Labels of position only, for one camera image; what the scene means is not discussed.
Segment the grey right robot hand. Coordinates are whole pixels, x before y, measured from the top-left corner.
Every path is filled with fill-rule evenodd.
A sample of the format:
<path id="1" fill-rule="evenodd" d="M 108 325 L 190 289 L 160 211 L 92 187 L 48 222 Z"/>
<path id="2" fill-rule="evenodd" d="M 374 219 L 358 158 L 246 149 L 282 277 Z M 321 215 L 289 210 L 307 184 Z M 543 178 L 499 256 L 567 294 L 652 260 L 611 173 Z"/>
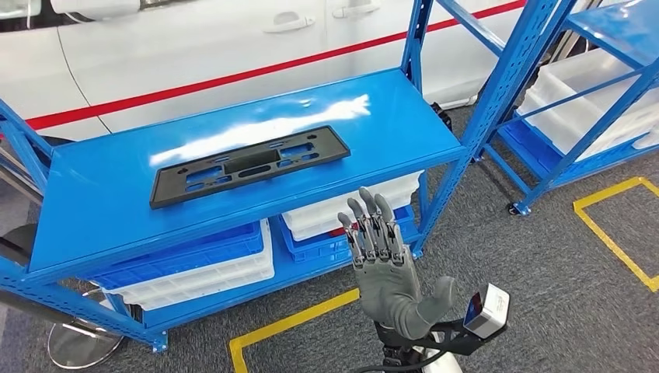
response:
<path id="1" fill-rule="evenodd" d="M 432 295 L 420 289 L 410 248 L 403 241 L 393 209 L 383 195 L 361 187 L 360 198 L 347 199 L 356 221 L 340 212 L 364 313 L 408 340 L 424 338 L 451 310 L 455 278 L 440 277 Z"/>

